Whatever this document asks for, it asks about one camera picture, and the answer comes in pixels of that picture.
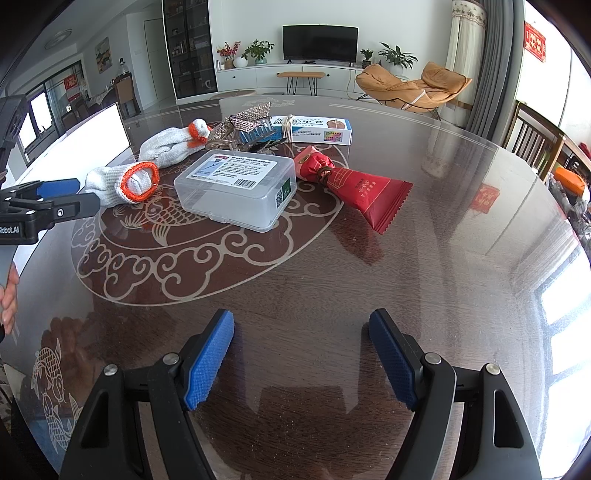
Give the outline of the person's left hand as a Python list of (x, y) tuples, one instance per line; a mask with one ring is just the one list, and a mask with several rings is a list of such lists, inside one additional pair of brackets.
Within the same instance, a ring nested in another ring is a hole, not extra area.
[(20, 277), (14, 263), (11, 264), (7, 283), (1, 288), (1, 323), (5, 334), (9, 335), (15, 324), (15, 316), (18, 310), (17, 287)]

